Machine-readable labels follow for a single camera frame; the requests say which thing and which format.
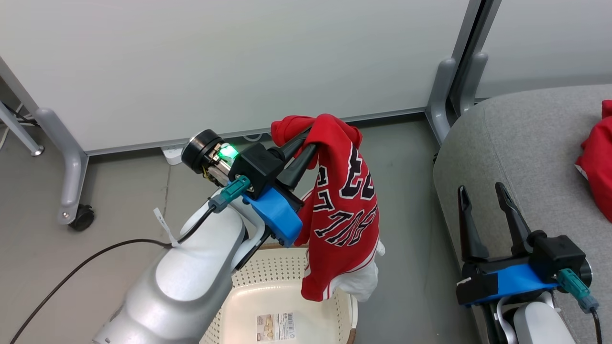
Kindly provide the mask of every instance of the white partition panel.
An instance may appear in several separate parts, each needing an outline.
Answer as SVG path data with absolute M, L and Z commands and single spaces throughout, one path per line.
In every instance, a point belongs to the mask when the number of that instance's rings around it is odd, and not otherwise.
M 0 56 L 85 151 L 116 150 L 422 109 L 468 2 L 4 1 Z
M 612 83 L 612 1 L 502 0 L 476 92 Z

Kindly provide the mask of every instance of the gray fabric upholstery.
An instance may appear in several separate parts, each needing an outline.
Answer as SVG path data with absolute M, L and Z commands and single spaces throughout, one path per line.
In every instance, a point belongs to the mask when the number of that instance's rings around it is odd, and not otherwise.
M 601 120 L 612 85 L 520 92 L 486 100 L 451 128 L 434 166 L 434 182 L 453 246 L 461 260 L 457 188 L 465 185 L 472 214 L 491 256 L 510 254 L 511 239 L 494 184 L 501 181 L 531 230 L 568 235 L 594 271 L 591 286 L 604 338 L 612 338 L 612 223 L 593 202 L 573 163 Z M 595 343 L 593 320 L 567 294 L 556 294 L 577 343 Z M 479 328 L 482 320 L 477 315 Z

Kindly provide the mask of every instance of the gray floor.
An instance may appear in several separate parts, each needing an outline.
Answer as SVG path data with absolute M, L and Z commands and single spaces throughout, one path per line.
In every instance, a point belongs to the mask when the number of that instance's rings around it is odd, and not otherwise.
M 0 343 L 94 251 L 136 237 L 167 241 L 153 208 L 177 231 L 215 189 L 185 166 L 169 166 L 157 149 L 94 157 L 82 201 L 97 218 L 77 233 L 55 222 L 61 156 L 41 131 L 29 130 L 46 146 L 43 155 L 30 157 L 12 134 L 0 151 Z M 377 258 L 377 290 L 359 305 L 356 343 L 477 342 L 471 315 L 455 301 L 459 273 L 432 187 L 436 145 L 427 122 L 362 131 L 360 151 L 375 180 L 387 254 Z M 296 194 L 314 178 L 309 172 Z M 137 244 L 97 258 L 47 303 L 18 343 L 89 342 L 158 252 Z

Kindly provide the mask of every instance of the teal connector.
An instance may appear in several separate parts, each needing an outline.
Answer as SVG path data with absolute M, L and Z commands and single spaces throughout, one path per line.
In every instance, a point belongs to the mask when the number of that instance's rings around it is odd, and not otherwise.
M 224 210 L 228 204 L 240 197 L 251 186 L 251 182 L 245 176 L 239 176 L 221 190 L 221 193 L 211 198 L 208 201 L 209 208 L 215 207 L 214 212 L 219 213 Z
M 599 307 L 597 300 L 591 296 L 589 287 L 571 269 L 559 271 L 557 282 L 578 301 L 578 305 L 584 313 L 591 313 L 593 308 L 597 310 Z

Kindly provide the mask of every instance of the green light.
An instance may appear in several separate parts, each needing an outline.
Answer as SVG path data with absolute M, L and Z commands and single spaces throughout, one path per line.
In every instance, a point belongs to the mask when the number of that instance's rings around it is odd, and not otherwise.
M 238 155 L 238 151 L 232 145 L 227 144 L 219 149 L 219 153 L 217 153 L 217 155 L 224 161 L 228 162 L 231 166 L 234 163 L 234 159 Z

